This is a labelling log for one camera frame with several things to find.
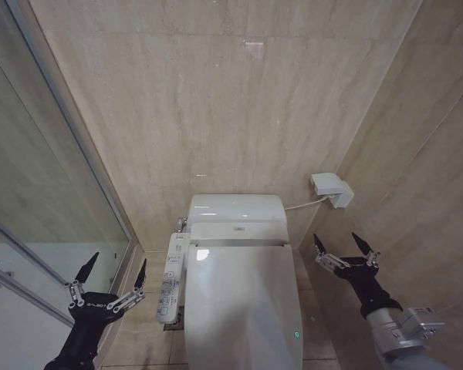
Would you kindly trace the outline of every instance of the beige wall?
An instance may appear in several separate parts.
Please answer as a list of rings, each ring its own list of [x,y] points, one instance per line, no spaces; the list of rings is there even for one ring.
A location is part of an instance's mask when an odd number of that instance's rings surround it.
[[[311,200],[420,1],[31,3],[143,248],[165,251],[195,193]],[[293,244],[315,210],[289,215]]]
[[[0,223],[25,242],[126,240],[3,0]]]
[[[463,0],[424,1],[340,167],[355,192],[322,206],[302,254],[344,370],[377,368],[348,283],[313,262],[312,233],[339,255],[355,231],[382,252],[379,281],[446,321],[431,355],[463,369]]]

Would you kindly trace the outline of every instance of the bidet control panel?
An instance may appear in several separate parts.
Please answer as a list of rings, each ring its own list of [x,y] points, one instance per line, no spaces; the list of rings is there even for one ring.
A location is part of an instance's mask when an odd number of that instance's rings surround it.
[[[189,233],[173,233],[170,238],[157,305],[157,320],[162,324],[172,324],[177,320],[181,275],[190,239]]]

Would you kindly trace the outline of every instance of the glass shower door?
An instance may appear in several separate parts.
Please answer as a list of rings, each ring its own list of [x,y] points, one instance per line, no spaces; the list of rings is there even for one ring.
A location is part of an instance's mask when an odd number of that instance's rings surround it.
[[[0,369],[42,368],[69,333],[63,281],[100,252],[108,291],[128,237],[0,0]]]

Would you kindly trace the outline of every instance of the white cable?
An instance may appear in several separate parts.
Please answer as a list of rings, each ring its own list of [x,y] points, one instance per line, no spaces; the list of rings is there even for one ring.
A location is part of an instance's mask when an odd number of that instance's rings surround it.
[[[326,195],[325,197],[322,197],[321,199],[318,199],[318,200],[314,200],[313,202],[310,202],[310,203],[300,204],[299,206],[287,207],[287,208],[285,208],[285,210],[297,210],[297,209],[299,209],[299,208],[304,208],[304,207],[312,206],[313,204],[321,203],[321,202],[323,202],[324,200],[329,199],[329,198],[331,198],[331,197],[333,197],[333,196],[332,196],[332,195]]]

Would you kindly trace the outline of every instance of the toilet seat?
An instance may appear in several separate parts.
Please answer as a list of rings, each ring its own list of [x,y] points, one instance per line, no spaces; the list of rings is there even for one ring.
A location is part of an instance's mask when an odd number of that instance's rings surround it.
[[[300,370],[302,318],[287,245],[191,245],[185,289],[191,370]]]

